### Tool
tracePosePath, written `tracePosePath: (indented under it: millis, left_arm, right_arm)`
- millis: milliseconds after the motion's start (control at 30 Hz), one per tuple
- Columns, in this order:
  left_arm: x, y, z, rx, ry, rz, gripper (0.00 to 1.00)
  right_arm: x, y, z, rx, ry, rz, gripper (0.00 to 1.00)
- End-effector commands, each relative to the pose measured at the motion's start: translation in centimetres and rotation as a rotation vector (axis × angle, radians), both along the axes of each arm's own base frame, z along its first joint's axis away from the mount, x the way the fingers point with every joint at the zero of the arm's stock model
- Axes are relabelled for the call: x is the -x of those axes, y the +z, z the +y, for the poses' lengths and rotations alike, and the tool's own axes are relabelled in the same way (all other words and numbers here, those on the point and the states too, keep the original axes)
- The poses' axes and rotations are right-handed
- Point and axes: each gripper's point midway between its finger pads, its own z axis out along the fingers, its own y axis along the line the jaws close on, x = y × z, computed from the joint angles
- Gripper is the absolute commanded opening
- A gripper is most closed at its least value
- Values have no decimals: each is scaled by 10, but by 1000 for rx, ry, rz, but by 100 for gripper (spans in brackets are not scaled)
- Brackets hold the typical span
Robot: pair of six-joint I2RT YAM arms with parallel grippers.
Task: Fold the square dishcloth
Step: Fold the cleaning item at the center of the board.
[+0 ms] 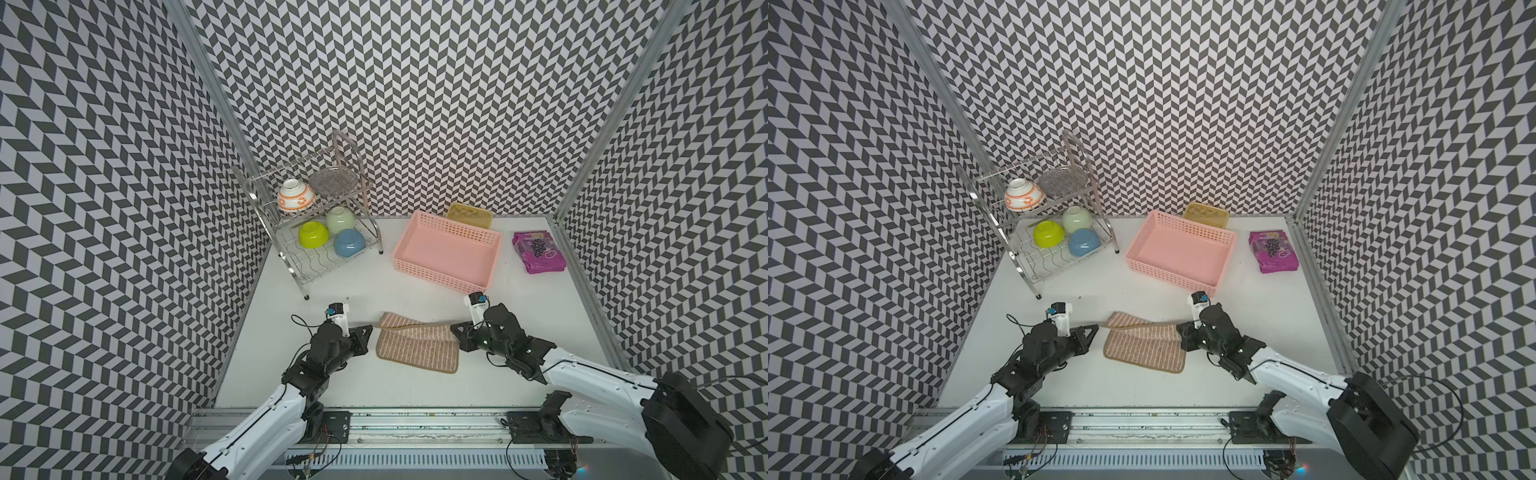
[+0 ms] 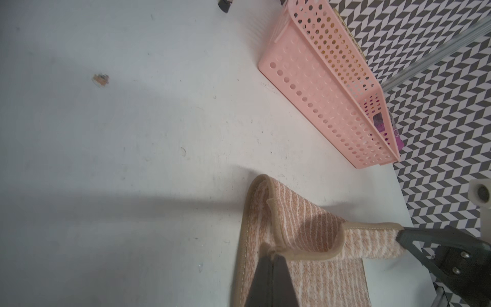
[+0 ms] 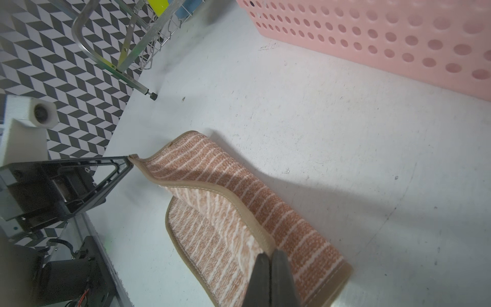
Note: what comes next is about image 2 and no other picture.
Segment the striped beige square dishcloth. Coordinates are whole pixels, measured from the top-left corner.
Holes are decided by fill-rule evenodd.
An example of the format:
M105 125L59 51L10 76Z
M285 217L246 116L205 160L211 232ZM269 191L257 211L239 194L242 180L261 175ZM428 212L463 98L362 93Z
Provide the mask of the striped beige square dishcloth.
M255 178L246 197L232 306L245 306L260 246L285 258L299 306L369 306L363 262L404 254L397 223L349 222L268 176Z

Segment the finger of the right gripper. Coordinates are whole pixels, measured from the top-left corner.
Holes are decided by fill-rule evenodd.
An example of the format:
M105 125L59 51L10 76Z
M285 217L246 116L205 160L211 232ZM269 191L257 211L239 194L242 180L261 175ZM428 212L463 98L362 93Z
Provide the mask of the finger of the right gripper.
M404 228L396 241L469 306L490 306L490 244L461 230ZM435 244L426 257L416 242Z

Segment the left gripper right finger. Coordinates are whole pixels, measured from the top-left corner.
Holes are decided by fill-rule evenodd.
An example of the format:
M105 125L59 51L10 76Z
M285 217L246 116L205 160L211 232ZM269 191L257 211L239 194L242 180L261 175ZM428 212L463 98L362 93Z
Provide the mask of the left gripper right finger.
M299 302L284 257L275 256L272 272L272 305L274 307L298 307Z

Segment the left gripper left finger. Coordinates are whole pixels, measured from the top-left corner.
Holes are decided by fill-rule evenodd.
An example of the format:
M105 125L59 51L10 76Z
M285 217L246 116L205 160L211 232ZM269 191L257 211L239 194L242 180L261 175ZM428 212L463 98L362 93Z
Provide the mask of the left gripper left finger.
M245 306L272 306L273 268L274 263L269 255L271 245L263 243L259 250L259 259Z

